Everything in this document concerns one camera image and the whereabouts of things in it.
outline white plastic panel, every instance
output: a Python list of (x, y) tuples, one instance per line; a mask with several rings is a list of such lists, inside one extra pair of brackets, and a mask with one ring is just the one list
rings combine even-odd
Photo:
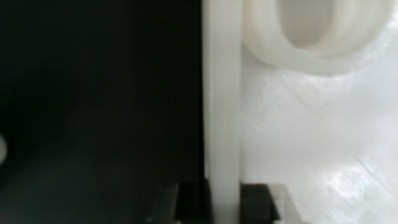
[[(239, 51), (241, 2), (204, 1), (206, 165), (216, 224), (237, 221), (237, 178), (271, 184), (284, 224), (396, 224), (398, 37), (385, 54), (349, 74), (319, 77), (287, 71), (245, 48)], [(325, 31), (330, 0), (280, 0), (280, 5), (285, 36), (300, 47)]]
[(268, 66), (243, 50), (241, 179), (282, 184), (307, 224), (398, 220), (396, 58), (394, 37), (360, 70), (317, 77)]

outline black bracket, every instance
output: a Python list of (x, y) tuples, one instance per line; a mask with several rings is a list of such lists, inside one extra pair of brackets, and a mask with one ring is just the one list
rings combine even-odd
[[(239, 224), (271, 224), (280, 220), (269, 189), (264, 184), (243, 184)], [(158, 194), (149, 224), (213, 224), (207, 181), (179, 183)]]

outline white surface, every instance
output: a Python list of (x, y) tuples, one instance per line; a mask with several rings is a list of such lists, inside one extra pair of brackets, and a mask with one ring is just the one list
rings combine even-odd
[(237, 224), (241, 0), (204, 1), (206, 168), (216, 224)]
[[(312, 18), (314, 28), (319, 23)], [(396, 58), (394, 36), (360, 70), (317, 77), (277, 69), (243, 51), (241, 180), (285, 186), (307, 224), (396, 224)]]
[[(301, 47), (325, 32), (330, 0), (278, 1), (285, 37)], [(398, 38), (385, 54), (342, 76), (277, 69), (239, 52), (239, 4), (204, 1), (214, 224), (237, 221), (239, 177), (282, 186), (282, 224), (396, 224)]]
[(296, 47), (285, 38), (280, 0), (245, 0), (243, 4), (243, 36), (250, 53), (264, 63), (316, 75), (342, 74), (362, 67), (378, 57), (390, 36), (396, 0), (328, 2), (333, 4), (326, 3), (326, 30), (305, 47)]

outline white round object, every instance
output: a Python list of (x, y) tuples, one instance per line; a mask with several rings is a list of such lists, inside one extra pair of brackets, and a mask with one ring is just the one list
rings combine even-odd
[(326, 32), (303, 48), (285, 38), (277, 4), (277, 0), (245, 0), (243, 38), (250, 53), (264, 63), (298, 72), (351, 72), (385, 49), (396, 0), (333, 0)]
[(3, 163), (5, 157), (7, 157), (7, 144), (3, 136), (0, 135), (0, 164)]

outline white curved tube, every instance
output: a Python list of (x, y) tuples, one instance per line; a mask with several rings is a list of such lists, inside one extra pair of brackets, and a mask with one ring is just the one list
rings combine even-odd
[(277, 0), (245, 0), (243, 41), (257, 59), (316, 75), (351, 72), (385, 49), (396, 2), (333, 0), (326, 32), (310, 46), (296, 48), (280, 28)]

